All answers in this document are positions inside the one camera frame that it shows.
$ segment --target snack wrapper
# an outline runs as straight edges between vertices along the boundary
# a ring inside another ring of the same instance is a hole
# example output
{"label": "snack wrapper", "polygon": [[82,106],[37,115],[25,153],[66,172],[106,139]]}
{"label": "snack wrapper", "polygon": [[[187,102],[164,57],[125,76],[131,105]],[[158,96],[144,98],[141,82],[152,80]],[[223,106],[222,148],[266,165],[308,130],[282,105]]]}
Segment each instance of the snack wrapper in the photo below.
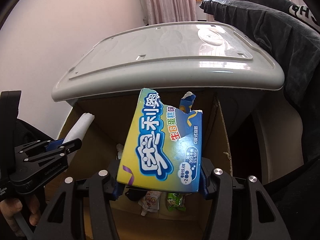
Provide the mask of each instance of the snack wrapper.
{"label": "snack wrapper", "polygon": [[117,181],[157,191],[197,192],[201,132],[201,110],[186,114],[164,105],[156,91],[142,89]]}
{"label": "snack wrapper", "polygon": [[184,195],[180,193],[168,193],[167,208],[169,211],[175,209],[186,211],[186,207],[184,206]]}
{"label": "snack wrapper", "polygon": [[196,96],[191,93],[191,92],[187,92],[183,98],[181,98],[180,100],[180,106],[179,109],[186,113],[189,114],[191,112],[191,107],[193,105],[193,101],[195,100]]}
{"label": "snack wrapper", "polygon": [[142,206],[142,216],[145,216],[148,212],[155,213],[159,210],[160,195],[160,191],[148,191],[146,195],[139,200],[138,204]]}

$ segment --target white wall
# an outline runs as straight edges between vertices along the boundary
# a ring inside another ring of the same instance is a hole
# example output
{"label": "white wall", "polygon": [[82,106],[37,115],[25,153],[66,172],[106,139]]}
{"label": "white wall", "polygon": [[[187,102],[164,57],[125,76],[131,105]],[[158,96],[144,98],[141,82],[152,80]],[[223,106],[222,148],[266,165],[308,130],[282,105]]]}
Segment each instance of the white wall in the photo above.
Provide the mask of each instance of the white wall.
{"label": "white wall", "polygon": [[143,26],[139,0],[20,0],[0,30],[0,91],[22,90],[19,118],[56,138],[71,107],[51,90],[105,37]]}
{"label": "white wall", "polygon": [[196,14],[197,14],[198,21],[207,20],[207,14],[204,13],[203,10],[199,7],[200,4],[201,4],[200,1],[196,2]]}

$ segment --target gray plastic lid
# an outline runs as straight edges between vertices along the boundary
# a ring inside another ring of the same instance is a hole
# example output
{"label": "gray plastic lid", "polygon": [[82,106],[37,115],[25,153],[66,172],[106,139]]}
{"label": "gray plastic lid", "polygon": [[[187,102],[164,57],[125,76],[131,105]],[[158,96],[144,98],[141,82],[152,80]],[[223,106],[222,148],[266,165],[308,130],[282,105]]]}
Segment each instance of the gray plastic lid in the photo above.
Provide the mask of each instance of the gray plastic lid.
{"label": "gray plastic lid", "polygon": [[54,101],[146,88],[279,90],[280,65],[241,31],[223,23],[151,25],[110,36],[72,67]]}

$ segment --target pink curtain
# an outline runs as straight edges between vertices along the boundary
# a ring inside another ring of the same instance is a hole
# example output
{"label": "pink curtain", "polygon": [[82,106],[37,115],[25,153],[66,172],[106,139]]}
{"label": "pink curtain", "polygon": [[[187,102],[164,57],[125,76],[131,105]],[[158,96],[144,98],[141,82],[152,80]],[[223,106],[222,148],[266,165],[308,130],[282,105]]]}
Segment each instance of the pink curtain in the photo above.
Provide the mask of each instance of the pink curtain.
{"label": "pink curtain", "polygon": [[149,24],[196,21],[196,0],[145,0]]}

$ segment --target person's hand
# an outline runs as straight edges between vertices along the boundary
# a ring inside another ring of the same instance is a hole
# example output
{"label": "person's hand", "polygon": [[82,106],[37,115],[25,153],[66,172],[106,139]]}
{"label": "person's hand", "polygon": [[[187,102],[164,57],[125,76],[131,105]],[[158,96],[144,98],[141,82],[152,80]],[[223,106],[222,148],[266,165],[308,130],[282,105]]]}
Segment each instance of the person's hand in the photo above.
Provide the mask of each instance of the person's hand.
{"label": "person's hand", "polygon": [[[31,212],[29,222],[31,225],[36,226],[40,220],[40,203],[35,195],[27,196],[26,198],[27,206]],[[16,236],[24,237],[24,233],[18,226],[17,222],[14,219],[14,215],[22,210],[22,203],[17,198],[7,198],[0,202],[0,212],[3,214],[3,217],[9,224],[12,231]]]}

